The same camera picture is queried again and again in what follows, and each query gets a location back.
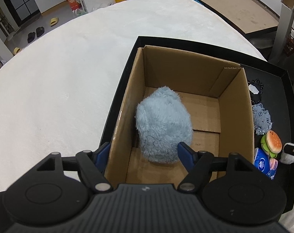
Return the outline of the white paper ball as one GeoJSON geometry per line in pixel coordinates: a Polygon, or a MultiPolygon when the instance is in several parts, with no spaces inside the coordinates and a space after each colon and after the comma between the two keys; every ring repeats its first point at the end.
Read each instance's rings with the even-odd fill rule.
{"type": "Polygon", "coordinates": [[[282,149],[280,162],[286,165],[294,163],[294,143],[285,143],[282,149]]]}

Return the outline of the blue tissue pack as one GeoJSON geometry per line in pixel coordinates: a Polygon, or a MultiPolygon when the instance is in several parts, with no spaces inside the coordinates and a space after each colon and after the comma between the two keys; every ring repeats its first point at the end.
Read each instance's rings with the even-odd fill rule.
{"type": "Polygon", "coordinates": [[[255,148],[253,164],[261,173],[274,180],[278,167],[278,161],[275,158],[268,156],[261,148],[255,148]]]}

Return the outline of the black slipper pair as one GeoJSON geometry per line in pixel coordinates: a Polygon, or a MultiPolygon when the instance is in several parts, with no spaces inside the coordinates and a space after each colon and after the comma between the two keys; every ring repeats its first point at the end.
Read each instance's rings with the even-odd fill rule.
{"type": "Polygon", "coordinates": [[[44,27],[38,27],[35,32],[30,32],[27,36],[27,42],[31,43],[35,40],[35,37],[39,38],[45,33],[44,27]]]}

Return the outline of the yellow slipper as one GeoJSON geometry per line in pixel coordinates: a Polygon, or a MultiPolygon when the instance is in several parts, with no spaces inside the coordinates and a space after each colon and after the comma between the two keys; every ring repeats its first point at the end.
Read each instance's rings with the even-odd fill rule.
{"type": "Polygon", "coordinates": [[[50,20],[50,26],[54,26],[58,23],[58,17],[54,17],[54,18],[51,18],[50,20]]]}

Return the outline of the orange cardboard box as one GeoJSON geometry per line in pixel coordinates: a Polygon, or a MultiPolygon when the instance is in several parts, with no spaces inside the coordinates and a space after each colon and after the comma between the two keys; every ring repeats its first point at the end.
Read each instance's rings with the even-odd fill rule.
{"type": "Polygon", "coordinates": [[[81,8],[81,4],[78,2],[78,0],[67,0],[67,1],[72,11],[81,8]]]}

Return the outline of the black shallow tray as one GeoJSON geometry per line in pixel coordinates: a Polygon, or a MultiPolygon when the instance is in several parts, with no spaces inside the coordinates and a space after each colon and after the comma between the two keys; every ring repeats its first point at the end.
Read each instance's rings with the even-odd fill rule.
{"type": "MultiPolygon", "coordinates": [[[[151,36],[138,37],[128,57],[106,121],[102,135],[103,142],[110,142],[112,144],[112,137],[125,93],[126,82],[130,77],[131,61],[134,60],[134,52],[138,48],[147,45],[185,50],[239,64],[245,71],[248,86],[252,84],[259,90],[258,95],[254,95],[249,91],[251,107],[262,103],[264,108],[270,113],[273,123],[271,130],[279,135],[283,143],[294,142],[294,95],[289,75],[284,69],[259,58],[216,45],[151,36]]],[[[259,147],[260,140],[261,135],[256,135],[254,131],[254,149],[259,147]]]]}

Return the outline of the blue fluffy plush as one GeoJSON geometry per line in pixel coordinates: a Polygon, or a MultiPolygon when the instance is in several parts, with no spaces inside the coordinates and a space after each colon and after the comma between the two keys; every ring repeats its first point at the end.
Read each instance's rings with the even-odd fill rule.
{"type": "Polygon", "coordinates": [[[152,163],[178,162],[178,144],[192,142],[191,116],[179,95],[167,86],[137,105],[135,121],[142,156],[152,163]]]}

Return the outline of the small white crumpled paper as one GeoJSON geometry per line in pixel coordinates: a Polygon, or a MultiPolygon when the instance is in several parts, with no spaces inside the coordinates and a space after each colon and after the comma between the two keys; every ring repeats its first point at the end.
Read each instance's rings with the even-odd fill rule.
{"type": "Polygon", "coordinates": [[[256,86],[254,86],[252,84],[249,85],[249,91],[254,95],[258,95],[258,93],[259,93],[259,90],[256,88],[256,86]]]}

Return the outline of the hamburger plush toy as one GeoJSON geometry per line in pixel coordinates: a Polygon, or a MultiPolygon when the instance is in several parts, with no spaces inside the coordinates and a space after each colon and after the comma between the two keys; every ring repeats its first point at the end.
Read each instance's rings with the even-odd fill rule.
{"type": "Polygon", "coordinates": [[[276,158],[282,151],[282,142],[275,131],[269,130],[261,138],[261,148],[271,158],[276,158]]]}

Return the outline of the brown board black frame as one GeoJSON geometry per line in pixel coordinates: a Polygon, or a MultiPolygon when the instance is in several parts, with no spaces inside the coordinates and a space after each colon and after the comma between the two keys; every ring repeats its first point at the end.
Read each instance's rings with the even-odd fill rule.
{"type": "Polygon", "coordinates": [[[279,16],[260,0],[195,0],[247,39],[277,31],[279,16]]]}

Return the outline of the blue patterned cloth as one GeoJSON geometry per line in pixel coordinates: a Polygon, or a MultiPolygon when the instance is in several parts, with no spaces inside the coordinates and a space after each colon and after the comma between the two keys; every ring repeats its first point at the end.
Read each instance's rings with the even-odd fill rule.
{"type": "Polygon", "coordinates": [[[268,110],[266,110],[262,103],[258,103],[252,106],[253,124],[256,135],[265,135],[272,129],[271,116],[268,110]]]}

